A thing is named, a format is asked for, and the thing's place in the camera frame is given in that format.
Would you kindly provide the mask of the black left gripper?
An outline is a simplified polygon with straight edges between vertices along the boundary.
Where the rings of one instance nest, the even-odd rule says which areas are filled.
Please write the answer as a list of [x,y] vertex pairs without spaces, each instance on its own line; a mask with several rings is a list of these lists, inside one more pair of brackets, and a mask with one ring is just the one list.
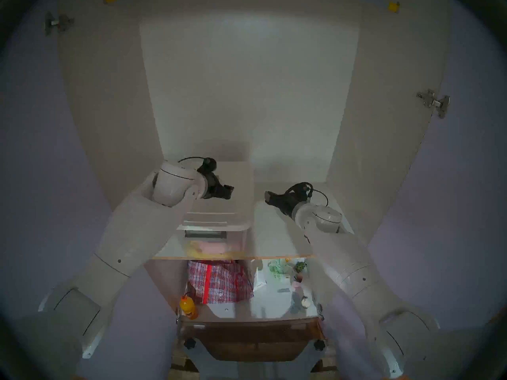
[[206,190],[202,199],[218,198],[224,200],[230,200],[234,187],[230,185],[222,185],[215,175],[214,171],[216,167],[200,167],[197,172],[200,173],[206,183]]

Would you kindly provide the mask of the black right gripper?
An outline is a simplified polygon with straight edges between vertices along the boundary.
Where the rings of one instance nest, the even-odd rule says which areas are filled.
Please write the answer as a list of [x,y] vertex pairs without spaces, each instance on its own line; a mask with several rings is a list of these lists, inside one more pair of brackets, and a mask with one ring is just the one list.
[[276,207],[282,214],[293,218],[298,204],[309,201],[310,189],[291,189],[283,194],[276,194],[271,191],[264,192],[264,199],[267,205]]

